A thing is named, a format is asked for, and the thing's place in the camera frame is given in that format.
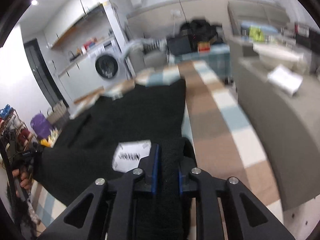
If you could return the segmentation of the person's left hand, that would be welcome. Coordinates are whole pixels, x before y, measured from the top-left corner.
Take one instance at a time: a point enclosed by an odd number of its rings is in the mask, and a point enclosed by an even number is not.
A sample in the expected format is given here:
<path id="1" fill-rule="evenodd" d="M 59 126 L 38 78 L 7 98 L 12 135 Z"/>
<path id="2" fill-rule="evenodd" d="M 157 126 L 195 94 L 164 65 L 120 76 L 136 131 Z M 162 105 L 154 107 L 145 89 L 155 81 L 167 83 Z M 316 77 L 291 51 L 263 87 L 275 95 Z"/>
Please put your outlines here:
<path id="1" fill-rule="evenodd" d="M 27 168 L 22 166 L 20 169 L 16 169 L 12 171 L 12 175 L 14 178 L 18 178 L 20 181 L 20 187 L 29 191 L 32 187 L 32 183 L 29 179 L 29 173 Z"/>

